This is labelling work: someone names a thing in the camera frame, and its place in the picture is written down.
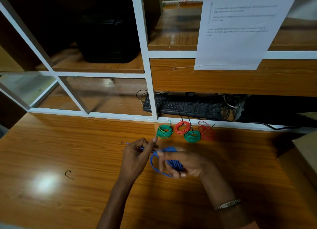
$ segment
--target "green wire coil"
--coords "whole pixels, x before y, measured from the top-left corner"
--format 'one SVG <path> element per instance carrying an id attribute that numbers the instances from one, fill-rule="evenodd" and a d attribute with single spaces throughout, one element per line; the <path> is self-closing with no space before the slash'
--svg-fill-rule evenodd
<path id="1" fill-rule="evenodd" d="M 198 131 L 198 130 L 194 130 L 194 131 L 190 130 L 184 135 L 184 138 L 185 138 L 186 141 L 188 141 L 190 143 L 195 143 L 195 142 L 199 141 L 200 138 L 201 138 L 200 131 Z"/>
<path id="2" fill-rule="evenodd" d="M 171 135 L 173 134 L 173 131 L 172 131 L 171 121 L 169 122 L 170 122 L 170 125 L 161 125 L 158 127 L 158 130 L 156 132 L 156 137 L 161 137 L 163 139 L 167 139 L 171 137 Z"/>

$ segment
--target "person's left hand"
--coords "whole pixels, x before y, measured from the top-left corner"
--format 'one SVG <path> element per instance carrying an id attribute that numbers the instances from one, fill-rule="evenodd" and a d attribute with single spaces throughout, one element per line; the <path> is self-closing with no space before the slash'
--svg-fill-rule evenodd
<path id="1" fill-rule="evenodd" d="M 150 142 L 147 142 L 145 138 L 141 138 L 127 145 L 123 151 L 119 177 L 124 178 L 128 183 L 134 183 L 144 170 L 157 140 L 157 137 L 154 137 Z"/>

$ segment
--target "person's right hand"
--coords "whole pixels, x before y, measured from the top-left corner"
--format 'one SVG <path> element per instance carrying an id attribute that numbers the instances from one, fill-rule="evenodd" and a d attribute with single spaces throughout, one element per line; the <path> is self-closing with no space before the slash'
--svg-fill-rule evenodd
<path id="1" fill-rule="evenodd" d="M 158 152 L 159 156 L 159 170 L 164 171 L 164 167 L 168 170 L 169 174 L 178 179 L 179 177 L 186 177 L 186 174 L 192 176 L 199 176 L 205 167 L 214 165 L 210 159 L 197 154 L 195 152 L 186 151 L 182 147 L 175 147 L 177 152 Z M 178 172 L 173 169 L 166 161 L 178 160 L 184 168 L 183 172 Z"/>

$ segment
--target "white metal frame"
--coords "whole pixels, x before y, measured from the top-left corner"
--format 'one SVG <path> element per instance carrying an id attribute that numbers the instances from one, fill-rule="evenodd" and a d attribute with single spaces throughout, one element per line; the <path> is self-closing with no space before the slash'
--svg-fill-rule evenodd
<path id="1" fill-rule="evenodd" d="M 150 68 L 150 58 L 196 58 L 196 51 L 149 51 L 148 50 L 148 36 L 145 23 L 145 12 L 143 6 L 143 0 L 132 0 L 134 7 L 134 14 L 137 23 L 137 29 L 140 40 L 141 53 L 144 65 L 144 74 L 129 74 L 129 73 L 90 73 L 90 72 L 58 72 L 52 69 L 53 61 L 44 51 L 42 46 L 38 43 L 35 37 L 28 30 L 26 25 L 22 22 L 21 18 L 14 11 L 13 7 L 7 0 L 0 0 L 0 11 L 12 24 L 15 30 L 25 40 L 29 47 L 38 56 L 41 62 L 45 65 L 48 71 L 28 71 L 23 72 L 23 75 L 42 75 L 53 76 L 56 81 L 52 83 L 33 103 L 30 105 L 22 101 L 17 95 L 12 93 L 7 87 L 0 83 L 0 91 L 10 97 L 18 105 L 31 113 L 44 113 L 54 115 L 71 115 L 71 116 L 84 116 L 93 118 L 105 118 L 105 119 L 119 119 L 119 120 L 131 120 L 131 121 L 143 121 L 143 122 L 156 122 L 156 123 L 168 123 L 165 117 L 159 117 L 156 112 L 154 90 L 152 83 L 152 75 Z M 184 0 L 184 1 L 202 1 L 202 0 Z M 317 51 L 267 51 L 264 59 L 317 59 Z M 0 72 L 0 75 L 21 75 L 17 72 Z M 65 80 L 66 76 L 78 76 L 78 77 L 103 77 L 103 78 L 141 78 L 146 79 L 147 89 L 149 92 L 149 98 L 152 108 L 152 116 L 142 115 L 124 115 L 124 114 L 110 114 L 110 113 L 98 113 L 90 112 L 85 104 L 81 101 L 76 92 L 72 89 L 69 83 Z M 37 105 L 42 102 L 45 97 L 60 84 L 74 103 L 78 106 L 78 111 L 73 110 L 59 110 L 51 108 L 37 108 Z M 168 118 L 172 124 L 178 123 L 179 118 Z M 191 120 L 193 125 L 198 125 L 199 120 Z M 252 130 L 266 130 L 272 131 L 272 129 L 261 124 L 249 124 L 249 123 L 237 123 L 237 122 L 222 122 L 222 121 L 206 121 L 210 125 L 215 124 L 215 127 L 228 127 L 228 128 L 241 128 Z M 301 128 L 292 130 L 299 133 L 308 133 L 315 130 L 314 128 Z"/>

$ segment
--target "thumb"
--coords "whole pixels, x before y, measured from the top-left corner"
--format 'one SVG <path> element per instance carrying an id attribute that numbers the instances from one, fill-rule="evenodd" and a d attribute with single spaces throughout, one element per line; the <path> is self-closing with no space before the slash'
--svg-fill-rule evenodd
<path id="1" fill-rule="evenodd" d="M 183 161 L 186 158 L 185 152 L 163 152 L 158 151 L 158 157 L 162 160 L 178 160 Z"/>
<path id="2" fill-rule="evenodd" d="M 158 138 L 154 137 L 147 145 L 144 147 L 144 151 L 141 153 L 140 157 L 149 157 L 149 155 L 152 153 L 154 146 L 157 142 Z"/>

